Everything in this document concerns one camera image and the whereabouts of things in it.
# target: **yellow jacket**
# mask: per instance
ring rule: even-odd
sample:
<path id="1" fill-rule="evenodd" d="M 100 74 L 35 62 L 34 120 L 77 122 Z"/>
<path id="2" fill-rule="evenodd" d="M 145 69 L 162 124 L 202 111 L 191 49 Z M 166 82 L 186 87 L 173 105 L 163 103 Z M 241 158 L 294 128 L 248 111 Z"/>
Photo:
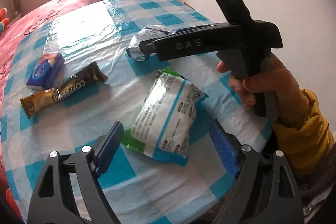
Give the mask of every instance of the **yellow jacket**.
<path id="1" fill-rule="evenodd" d="M 334 144 L 329 123 L 321 115 L 316 95 L 302 90 L 309 100 L 310 113 L 301 128 L 288 128 L 276 121 L 272 127 L 282 150 L 295 175 L 304 178 L 310 175 Z"/>

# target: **checkered tablecloth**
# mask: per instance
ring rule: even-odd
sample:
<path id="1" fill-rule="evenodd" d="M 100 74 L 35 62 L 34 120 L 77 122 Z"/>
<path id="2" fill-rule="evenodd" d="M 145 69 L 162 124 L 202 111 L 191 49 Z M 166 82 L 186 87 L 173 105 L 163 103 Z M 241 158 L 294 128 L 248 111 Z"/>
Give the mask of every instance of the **checkered tablecloth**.
<path id="1" fill-rule="evenodd" d="M 26 37 L 18 46 L 6 85 L 1 139 L 6 174 L 24 220 L 40 170 L 50 151 L 74 153 L 106 134 L 115 121 L 130 128 L 152 86 L 157 70 L 168 67 L 205 91 L 190 130 L 186 166 L 163 164 L 121 145 L 99 183 L 120 221 L 188 223 L 211 208 L 234 181 L 221 163 L 208 134 L 218 119 L 241 143 L 260 151 L 271 133 L 270 121 L 246 112 L 229 74 L 219 74 L 215 53 L 158 62 L 135 62 L 125 49 L 141 28 L 179 29 L 210 21 L 176 0 L 105 0 L 65 14 Z M 63 102 L 27 119 L 20 98 L 43 51 L 60 50 L 66 60 L 56 83 L 97 61 L 109 79 L 87 86 Z M 72 176 L 79 210 L 85 206 Z"/>

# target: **silver screw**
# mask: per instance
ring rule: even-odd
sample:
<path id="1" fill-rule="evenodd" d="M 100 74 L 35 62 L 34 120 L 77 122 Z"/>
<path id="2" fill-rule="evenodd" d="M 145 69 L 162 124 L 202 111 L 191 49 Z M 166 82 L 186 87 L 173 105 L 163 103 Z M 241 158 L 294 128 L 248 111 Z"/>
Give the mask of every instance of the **silver screw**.
<path id="1" fill-rule="evenodd" d="M 82 151 L 83 151 L 84 153 L 87 153 L 87 152 L 89 152 L 90 150 L 91 150 L 91 146 L 89 146 L 89 145 L 85 145 L 85 146 L 82 147 Z"/>
<path id="2" fill-rule="evenodd" d="M 241 149 L 245 152 L 250 152 L 251 151 L 251 146 L 244 144 Z"/>
<path id="3" fill-rule="evenodd" d="M 56 151 L 52 151 L 52 152 L 50 152 L 50 154 L 49 154 L 49 157 L 50 158 L 55 158 L 57 156 L 57 152 Z"/>
<path id="4" fill-rule="evenodd" d="M 282 151 L 280 151 L 280 150 L 277 150 L 277 151 L 275 152 L 275 154 L 276 154 L 278 157 L 283 157 L 283 156 L 284 156 L 284 153 L 283 153 Z"/>
<path id="5" fill-rule="evenodd" d="M 311 212 L 311 210 L 313 209 L 313 205 L 310 205 L 307 210 L 306 210 L 306 213 L 309 214 Z"/>

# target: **hand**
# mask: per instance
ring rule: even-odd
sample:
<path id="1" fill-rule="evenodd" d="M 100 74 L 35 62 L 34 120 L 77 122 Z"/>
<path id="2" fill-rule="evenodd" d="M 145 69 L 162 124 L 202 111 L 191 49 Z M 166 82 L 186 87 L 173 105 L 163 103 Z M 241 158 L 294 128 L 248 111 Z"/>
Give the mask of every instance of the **hand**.
<path id="1" fill-rule="evenodd" d="M 278 98 L 279 116 L 284 121 L 300 114 L 307 106 L 307 99 L 290 71 L 274 54 L 272 56 L 274 70 L 261 72 L 243 81 L 235 79 L 231 74 L 229 86 L 237 92 L 247 110 L 255 105 L 254 93 L 275 92 Z M 227 68 L 222 61 L 217 65 L 218 72 L 228 70 L 230 68 Z"/>

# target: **blue box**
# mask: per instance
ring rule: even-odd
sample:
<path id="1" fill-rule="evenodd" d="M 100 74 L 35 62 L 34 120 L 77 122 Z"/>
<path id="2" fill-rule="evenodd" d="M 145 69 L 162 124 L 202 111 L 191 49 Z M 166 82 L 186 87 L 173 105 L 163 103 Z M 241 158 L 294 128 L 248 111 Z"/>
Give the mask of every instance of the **blue box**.
<path id="1" fill-rule="evenodd" d="M 63 63 L 64 58 L 59 52 L 43 54 L 35 65 L 26 87 L 32 92 L 51 89 Z"/>

